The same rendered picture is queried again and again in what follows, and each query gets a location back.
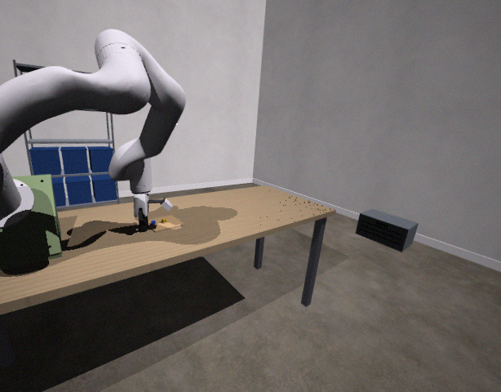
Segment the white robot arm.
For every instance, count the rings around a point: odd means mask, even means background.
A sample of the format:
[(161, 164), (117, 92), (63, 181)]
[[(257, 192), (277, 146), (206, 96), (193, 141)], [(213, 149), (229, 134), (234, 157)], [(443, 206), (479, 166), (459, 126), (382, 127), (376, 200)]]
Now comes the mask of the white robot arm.
[(95, 56), (100, 70), (94, 74), (50, 66), (0, 86), (0, 229), (22, 221), (34, 205), (32, 190), (12, 179), (1, 153), (31, 127), (70, 111), (132, 114), (149, 102), (140, 137), (115, 151), (109, 176), (129, 180), (135, 193), (152, 190), (151, 157), (162, 152), (184, 111), (184, 90), (140, 43), (120, 30), (98, 35)]

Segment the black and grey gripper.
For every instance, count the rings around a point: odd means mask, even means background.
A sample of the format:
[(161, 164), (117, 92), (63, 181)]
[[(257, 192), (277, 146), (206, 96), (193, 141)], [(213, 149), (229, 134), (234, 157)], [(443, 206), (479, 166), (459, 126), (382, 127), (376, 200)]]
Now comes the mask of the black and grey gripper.
[[(132, 191), (131, 191), (132, 192)], [(148, 212), (149, 212), (149, 193), (151, 190), (146, 193), (135, 193), (134, 194), (134, 217), (137, 217), (139, 214), (139, 229), (140, 232), (147, 231), (149, 227), (148, 223)]]

